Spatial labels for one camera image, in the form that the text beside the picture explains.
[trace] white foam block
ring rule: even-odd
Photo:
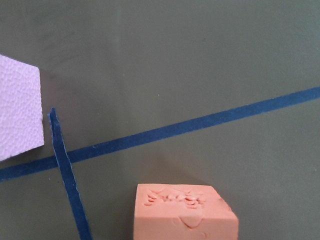
[[[0,161],[44,144],[40,73],[0,55]]]

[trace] foam block side face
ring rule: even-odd
[[[237,240],[239,221],[212,186],[139,184],[134,240]]]
[[[0,161],[44,144],[40,72],[0,55]]]

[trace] foam block top face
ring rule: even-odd
[[[44,144],[39,69],[0,55],[0,161]]]
[[[212,186],[139,184],[134,240],[236,240],[239,221]]]

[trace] foam block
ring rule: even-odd
[[[39,69],[0,55],[0,161],[44,144]]]
[[[138,184],[134,240],[237,240],[238,226],[212,186]]]

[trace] blue tape strip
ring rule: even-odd
[[[211,115],[179,122],[169,126],[156,128],[131,136],[126,136],[123,138],[80,148],[70,151],[67,154],[70,161],[72,163],[76,163],[104,154],[109,154],[161,139],[170,138],[176,135],[213,127],[215,125],[224,124],[238,119],[243,119],[254,115],[278,110],[292,105],[302,104],[318,98],[320,98],[320,87],[315,87],[272,98],[269,100],[264,100],[230,110],[214,113]],[[0,182],[56,167],[57,166],[54,166],[54,164],[52,163],[52,157],[37,160],[35,161],[35,163],[31,162],[13,167],[7,167],[4,169],[0,169]]]
[[[64,187],[69,198],[80,239],[92,240],[84,206],[82,205],[80,199],[75,176],[72,172],[72,166],[66,152],[64,139],[62,137],[60,123],[58,121],[58,117],[54,108],[51,109],[48,117],[52,130],[52,144],[54,154],[62,175]]]

